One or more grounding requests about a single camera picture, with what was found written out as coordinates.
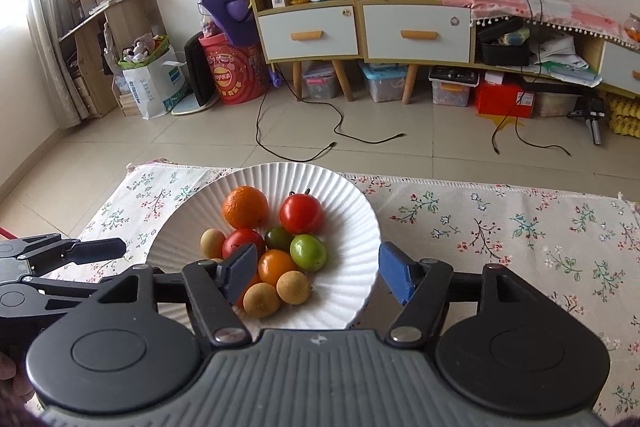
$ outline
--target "table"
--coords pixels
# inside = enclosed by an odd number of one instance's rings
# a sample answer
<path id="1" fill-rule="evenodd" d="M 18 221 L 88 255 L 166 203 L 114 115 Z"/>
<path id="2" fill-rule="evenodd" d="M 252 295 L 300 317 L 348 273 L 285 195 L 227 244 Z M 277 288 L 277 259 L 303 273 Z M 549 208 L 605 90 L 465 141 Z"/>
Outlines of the table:
<path id="1" fill-rule="evenodd" d="M 233 169 L 166 163 L 132 167 L 81 233 L 121 237 L 123 259 L 69 265 L 57 279 L 97 282 L 144 263 L 154 238 L 178 206 Z M 438 180 L 343 174 L 373 206 L 383 241 L 415 259 L 433 257 L 479 273 L 502 263 L 598 334 L 611 371 L 595 410 L 608 423 L 640 411 L 640 212 L 622 198 Z M 354 327 L 386 330 L 399 305 L 374 286 Z M 475 312 L 452 304 L 450 325 Z"/>

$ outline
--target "person's hand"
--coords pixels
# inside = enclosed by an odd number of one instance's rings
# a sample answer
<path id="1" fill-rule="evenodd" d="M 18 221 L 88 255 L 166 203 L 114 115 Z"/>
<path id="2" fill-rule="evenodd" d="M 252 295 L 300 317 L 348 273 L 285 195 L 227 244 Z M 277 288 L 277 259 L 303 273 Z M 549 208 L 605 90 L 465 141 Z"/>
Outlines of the person's hand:
<path id="1" fill-rule="evenodd" d="M 33 387 L 24 368 L 17 367 L 4 353 L 0 353 L 0 387 L 5 393 L 21 399 L 23 403 L 28 402 L 33 396 Z"/>

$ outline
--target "green tomato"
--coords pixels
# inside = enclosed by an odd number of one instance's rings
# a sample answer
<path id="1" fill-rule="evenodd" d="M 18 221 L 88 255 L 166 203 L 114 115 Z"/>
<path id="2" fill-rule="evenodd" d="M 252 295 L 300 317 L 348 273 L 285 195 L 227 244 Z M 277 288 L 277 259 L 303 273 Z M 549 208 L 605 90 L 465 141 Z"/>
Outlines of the green tomato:
<path id="1" fill-rule="evenodd" d="M 304 233 L 291 241 L 290 254 L 293 262 L 303 270 L 316 272 L 326 263 L 326 248 L 317 237 Z"/>
<path id="2" fill-rule="evenodd" d="M 287 232 L 284 227 L 271 227 L 264 235 L 264 242 L 267 245 L 267 250 L 282 250 L 288 252 L 294 237 L 295 236 Z"/>

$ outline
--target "wooden cabinet leg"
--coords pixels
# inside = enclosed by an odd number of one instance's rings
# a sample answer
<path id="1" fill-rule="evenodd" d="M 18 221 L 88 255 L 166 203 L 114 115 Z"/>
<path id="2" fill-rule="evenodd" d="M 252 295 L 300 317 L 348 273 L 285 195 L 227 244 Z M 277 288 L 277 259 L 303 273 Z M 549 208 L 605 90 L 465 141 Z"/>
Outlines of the wooden cabinet leg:
<path id="1" fill-rule="evenodd" d="M 302 62 L 293 63 L 293 92 L 302 100 Z"/>
<path id="2" fill-rule="evenodd" d="M 415 75 L 418 73 L 418 64 L 409 64 L 406 72 L 406 80 L 404 81 L 404 93 L 402 94 L 402 103 L 409 103 L 411 95 L 414 92 Z"/>
<path id="3" fill-rule="evenodd" d="M 334 65 L 335 74 L 338 77 L 338 81 L 340 82 L 340 87 L 342 87 L 344 97 L 348 100 L 348 102 L 353 102 L 353 93 L 351 93 L 351 86 L 349 85 L 347 74 L 344 72 L 342 61 L 332 60 L 331 62 Z"/>

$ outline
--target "tile floor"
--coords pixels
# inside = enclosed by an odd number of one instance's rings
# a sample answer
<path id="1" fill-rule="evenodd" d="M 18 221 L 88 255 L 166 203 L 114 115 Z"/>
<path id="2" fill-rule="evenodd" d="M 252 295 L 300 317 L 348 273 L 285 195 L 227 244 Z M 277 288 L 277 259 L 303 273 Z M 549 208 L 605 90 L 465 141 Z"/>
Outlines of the tile floor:
<path id="1" fill-rule="evenodd" d="M 296 102 L 286 88 L 272 90 L 260 119 L 262 142 L 277 154 L 305 159 L 332 141 L 337 146 L 315 160 L 337 171 L 557 188 L 640 201 L 640 140 L 604 129 L 604 144 L 591 144 L 586 127 L 566 118 L 525 120 L 517 140 L 513 125 L 497 134 L 473 107 L 433 105 L 431 94 L 414 102 L 374 103 L 366 90 L 357 99 L 334 100 L 345 120 L 342 131 L 365 140 L 404 132 L 405 137 L 369 145 L 333 133 L 338 115 L 330 107 Z M 255 144 L 260 100 L 191 116 L 152 121 L 125 118 L 114 110 L 71 131 L 0 203 L 0 225 L 17 235 L 60 230 L 76 237 L 122 181 L 126 166 L 165 157 L 203 166 L 241 167 L 278 161 Z"/>

